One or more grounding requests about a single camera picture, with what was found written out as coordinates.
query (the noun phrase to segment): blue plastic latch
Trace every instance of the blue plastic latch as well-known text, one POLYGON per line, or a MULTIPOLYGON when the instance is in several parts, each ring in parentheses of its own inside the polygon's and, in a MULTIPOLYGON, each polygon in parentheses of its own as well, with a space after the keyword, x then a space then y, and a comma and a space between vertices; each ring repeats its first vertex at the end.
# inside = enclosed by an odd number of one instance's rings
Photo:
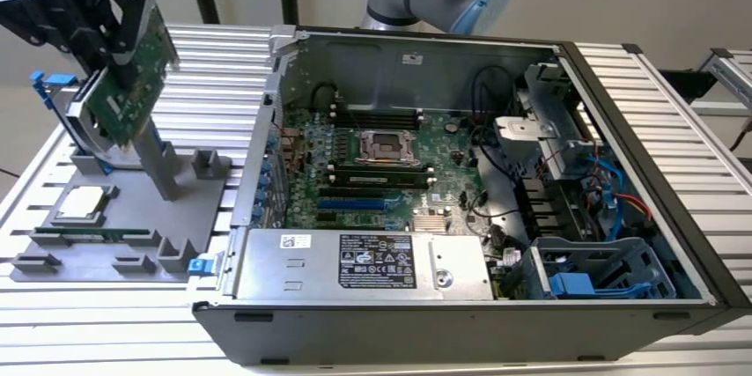
POLYGON ((55 87, 67 87, 78 82, 75 75, 72 74, 52 74, 50 78, 44 81, 47 85, 55 87))
POLYGON ((587 273, 558 273, 550 278, 551 292, 558 297, 592 297, 596 290, 587 273))
POLYGON ((28 78, 32 80, 32 87, 35 88, 39 97, 43 98, 44 105, 48 109, 52 109, 52 99, 47 95, 47 90, 44 89, 44 73, 40 70, 36 70, 28 78))
POLYGON ((54 74, 50 78, 44 81, 44 73, 40 70, 32 72, 30 76, 32 80, 32 87, 35 88, 36 94, 42 97, 44 105, 48 109, 54 108, 52 98, 47 94, 47 87, 67 87, 76 83, 76 77, 71 74, 54 74))
POLYGON ((211 276, 214 275, 214 260, 191 259, 188 263, 188 276, 211 276))
POLYGON ((628 288, 596 290, 587 273, 558 273, 550 278, 551 292, 560 299, 640 299, 651 298, 652 284, 642 282, 628 288))

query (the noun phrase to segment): motherboard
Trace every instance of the motherboard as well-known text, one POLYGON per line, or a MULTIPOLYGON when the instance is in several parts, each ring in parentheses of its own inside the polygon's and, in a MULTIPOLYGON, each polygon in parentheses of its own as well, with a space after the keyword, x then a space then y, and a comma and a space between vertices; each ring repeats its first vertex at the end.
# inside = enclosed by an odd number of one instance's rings
POLYGON ((467 118, 423 113, 286 114, 286 227, 486 233, 468 213, 483 191, 467 118))

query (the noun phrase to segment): cpu socket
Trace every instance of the cpu socket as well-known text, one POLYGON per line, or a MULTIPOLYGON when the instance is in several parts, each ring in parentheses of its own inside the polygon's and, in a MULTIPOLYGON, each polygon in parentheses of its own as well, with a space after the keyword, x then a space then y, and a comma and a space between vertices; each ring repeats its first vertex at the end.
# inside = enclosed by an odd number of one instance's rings
POLYGON ((392 166, 420 164, 412 153, 415 136, 410 131, 363 131, 360 137, 362 156, 355 159, 356 162, 392 166))

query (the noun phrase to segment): white label sticker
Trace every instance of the white label sticker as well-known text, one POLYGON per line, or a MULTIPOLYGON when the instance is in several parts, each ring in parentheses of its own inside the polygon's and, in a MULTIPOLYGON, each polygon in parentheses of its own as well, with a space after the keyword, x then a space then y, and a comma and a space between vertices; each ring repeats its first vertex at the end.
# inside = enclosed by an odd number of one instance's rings
POLYGON ((280 239, 280 248, 311 248, 311 234, 284 234, 280 239))
POLYGON ((403 55, 402 56, 403 65, 423 65, 423 55, 403 55))
POLYGON ((390 182, 390 180, 387 178, 375 178, 372 176, 352 176, 351 182, 368 182, 368 183, 386 184, 387 182, 390 182))
POLYGON ((66 238, 70 241, 74 242, 102 242, 104 241, 104 237, 102 235, 96 235, 96 234, 83 234, 83 233, 66 233, 63 235, 63 238, 66 238))

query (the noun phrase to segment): power supply label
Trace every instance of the power supply label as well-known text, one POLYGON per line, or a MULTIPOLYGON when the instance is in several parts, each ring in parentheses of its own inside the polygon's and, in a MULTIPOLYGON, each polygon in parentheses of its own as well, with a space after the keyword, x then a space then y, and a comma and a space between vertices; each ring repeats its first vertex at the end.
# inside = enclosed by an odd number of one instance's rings
POLYGON ((340 235, 340 285, 348 289, 415 289, 410 235, 340 235))

